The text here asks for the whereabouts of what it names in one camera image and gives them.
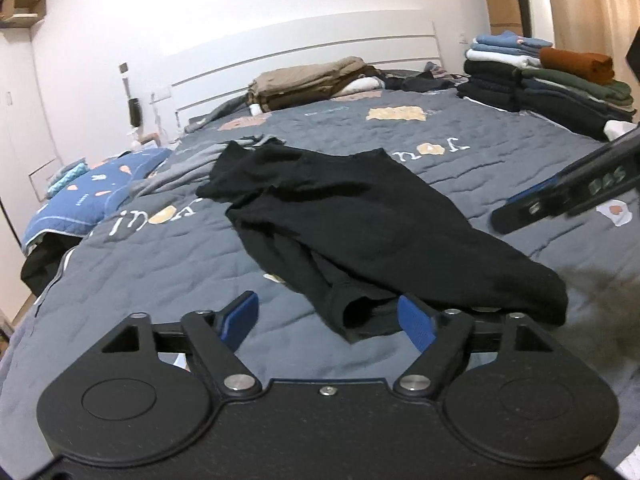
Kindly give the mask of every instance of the cardboard box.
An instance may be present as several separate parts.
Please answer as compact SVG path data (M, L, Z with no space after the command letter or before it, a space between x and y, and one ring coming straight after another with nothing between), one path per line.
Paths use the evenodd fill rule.
M2 0L0 28L29 28L46 13L47 0Z

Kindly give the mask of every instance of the curtain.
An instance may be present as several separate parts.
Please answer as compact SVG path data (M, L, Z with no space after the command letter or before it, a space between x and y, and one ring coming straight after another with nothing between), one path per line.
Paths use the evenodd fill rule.
M551 0L551 11L555 46L611 56L616 79L631 85L639 106L640 84L625 56L640 27L640 0Z

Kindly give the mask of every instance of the screw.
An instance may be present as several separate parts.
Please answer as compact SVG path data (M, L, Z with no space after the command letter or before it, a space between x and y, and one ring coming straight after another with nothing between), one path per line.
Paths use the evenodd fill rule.
M410 392L419 392L431 386L431 380L424 375L405 375L400 379L400 386Z
M255 384L255 378L247 374L229 375L225 379L225 386L235 392L242 392L252 388Z
M323 386L318 390L318 393L320 393L320 395L324 395L325 397L331 397L338 393L338 388L336 388L335 386Z

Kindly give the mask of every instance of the gray bedspread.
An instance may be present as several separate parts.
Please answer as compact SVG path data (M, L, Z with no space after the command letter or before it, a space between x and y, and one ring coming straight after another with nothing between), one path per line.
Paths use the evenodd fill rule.
M380 97L281 110L263 124L218 130L230 120L225 118L187 136L163 169L212 144L258 134L337 155L381 146L449 196L476 228L488 230L489 213L505 198L600 145L540 118L454 94L385 91ZM366 119L370 108L400 106L421 107L423 115L414 109L410 116L425 120ZM256 291L260 318L238 355L263 382L394 380L417 357L404 333L356 344L332 333L302 295L264 277L224 216L226 205L196 199L197 186L185 182L125 204L75 248L62 277L28 313L0 364L0 463L14 478L50 459L35 418L40 393L132 312L149 312L154 322L176 321L192 310L220 309L244 290ZM621 200L638 215L635 194ZM566 281L568 322L556 335L618 394L622 417L606 453L610 463L618 463L640 442L640 219L616 227L592 210L541 221L504 239Z

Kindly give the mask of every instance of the folded green garment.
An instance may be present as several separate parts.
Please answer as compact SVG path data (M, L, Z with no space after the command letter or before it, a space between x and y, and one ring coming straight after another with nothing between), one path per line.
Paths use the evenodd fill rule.
M631 87L622 81L614 80L613 83L608 85L598 85L596 83L590 83L586 79L582 79L577 75L560 72L559 70L550 70L547 68L527 68L522 70L522 76L535 77L537 79L544 79L561 85L578 88L580 90L584 90L597 99L602 99L603 101L607 101L618 106L628 106L634 101L631 97Z

